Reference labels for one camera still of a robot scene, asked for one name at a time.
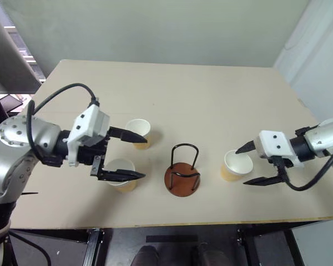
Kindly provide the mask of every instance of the black cable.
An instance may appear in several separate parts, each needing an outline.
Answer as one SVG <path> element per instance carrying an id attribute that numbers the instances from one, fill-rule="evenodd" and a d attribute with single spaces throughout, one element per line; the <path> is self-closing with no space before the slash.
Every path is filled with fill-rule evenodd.
<path id="1" fill-rule="evenodd" d="M 22 242 L 25 242 L 26 244 L 29 244 L 31 247 L 34 247 L 35 249 L 39 250 L 44 255 L 44 257 L 46 258 L 47 266 L 52 265 L 51 258 L 49 257 L 47 251 L 45 251 L 41 246 L 25 239 L 24 237 L 19 236 L 18 234 L 14 233 L 12 231 L 9 231 L 9 234 L 12 235 L 15 238 L 21 240 Z"/>
<path id="2" fill-rule="evenodd" d="M 40 161 L 43 160 L 42 155 L 38 152 L 36 145 L 34 144 L 33 137 L 32 137 L 32 113 L 34 112 L 34 101 L 31 100 L 27 106 L 27 115 L 26 115 L 26 134 L 29 146 L 31 147 L 34 155 Z"/>
<path id="3" fill-rule="evenodd" d="M 90 95 L 91 95 L 91 102 L 92 103 L 97 103 L 95 94 L 93 93 L 93 91 L 88 86 L 86 86 L 85 84 L 82 84 L 82 83 L 72 83 L 72 84 L 69 84 L 67 86 L 62 87 L 61 89 L 57 90 L 55 93 L 53 93 L 50 96 L 48 96 L 43 102 L 41 102 L 36 107 L 36 109 L 34 110 L 33 114 L 37 113 L 43 106 L 45 106 L 50 100 L 52 100 L 58 94 L 64 92 L 65 90 L 68 90 L 68 89 L 73 88 L 73 87 L 78 87 L 78 86 L 83 87 L 88 93 L 90 93 Z"/>
<path id="4" fill-rule="evenodd" d="M 296 190 L 296 191 L 308 190 L 322 178 L 322 176 L 327 172 L 327 170 L 332 166 L 332 164 L 333 164 L 333 154 L 328 159 L 328 161 L 323 165 L 322 169 L 317 173 L 317 175 L 310 182 L 308 182 L 306 185 L 304 185 L 302 187 L 296 187 L 293 184 L 291 184 L 287 175 L 285 176 L 285 183 L 289 187 L 291 187 L 293 190 Z"/>

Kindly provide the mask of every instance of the beige table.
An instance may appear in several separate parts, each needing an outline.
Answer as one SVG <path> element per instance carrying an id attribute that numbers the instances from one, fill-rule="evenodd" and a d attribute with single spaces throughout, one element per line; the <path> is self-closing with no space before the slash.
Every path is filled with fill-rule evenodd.
<path id="1" fill-rule="evenodd" d="M 279 130 L 289 137 L 303 126 L 315 125 L 309 110 L 297 100 L 280 74 L 270 68 L 164 65 L 64 60 L 35 96 L 37 104 L 69 83 L 82 82 L 100 98 L 111 125 L 124 127 L 133 118 L 152 125 L 152 146 L 136 150 L 112 139 L 107 161 L 131 159 L 147 174 L 127 194 L 90 177 L 90 167 L 37 165 L 25 191 L 39 192 L 18 200 L 14 228 L 133 227 L 171 224 L 222 224 L 303 221 L 333 218 L 333 170 L 312 189 L 296 192 L 285 184 L 246 186 L 254 177 L 272 176 L 275 169 L 255 151 L 254 170 L 240 181 L 220 176 L 224 153 L 255 138 L 260 130 Z M 54 99 L 38 116 L 70 129 L 89 103 L 82 88 Z M 164 186 L 171 148 L 197 145 L 199 189 L 179 198 Z M 194 151 L 176 150 L 175 162 L 192 162 Z M 293 183 L 312 179 L 324 160 L 289 171 Z"/>

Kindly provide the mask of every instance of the floor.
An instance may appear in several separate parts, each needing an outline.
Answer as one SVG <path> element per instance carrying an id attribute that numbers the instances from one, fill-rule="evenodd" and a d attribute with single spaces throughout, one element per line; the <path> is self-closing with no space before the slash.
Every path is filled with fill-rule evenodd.
<path id="1" fill-rule="evenodd" d="M 114 229 L 111 231 L 112 237 L 105 266 L 130 266 L 135 254 L 144 245 L 156 247 L 160 266 L 190 265 L 192 247 L 204 242 L 222 250 L 232 265 L 247 266 L 244 249 L 238 246 L 236 241 L 237 228 L 237 225 L 214 225 Z M 83 265 L 87 247 L 85 243 L 21 232 L 19 234 L 44 248 L 51 257 L 52 266 Z M 13 237 L 11 240 L 19 266 L 47 265 L 39 251 Z M 294 266 L 285 237 L 281 232 L 257 237 L 255 244 L 261 266 Z"/>

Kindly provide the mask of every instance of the paper cup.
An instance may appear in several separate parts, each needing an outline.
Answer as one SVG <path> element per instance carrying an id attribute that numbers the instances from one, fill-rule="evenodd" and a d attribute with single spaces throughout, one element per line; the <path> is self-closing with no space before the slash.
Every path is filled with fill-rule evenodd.
<path id="1" fill-rule="evenodd" d="M 253 162 L 247 154 L 236 154 L 236 150 L 227 152 L 221 168 L 222 178 L 236 181 L 253 170 Z"/>
<path id="2" fill-rule="evenodd" d="M 104 169 L 108 171 L 116 171 L 117 169 L 135 171 L 134 164 L 130 160 L 126 159 L 115 159 L 111 162 L 108 162 Z M 109 183 L 109 185 L 113 186 L 119 192 L 132 191 L 137 185 L 137 180 L 125 181 L 125 182 L 113 182 L 113 181 L 107 181 L 107 182 Z"/>
<path id="3" fill-rule="evenodd" d="M 150 123 L 144 119 L 133 119 L 128 121 L 126 129 L 144 137 L 147 143 L 133 143 L 139 150 L 148 149 L 150 146 Z"/>

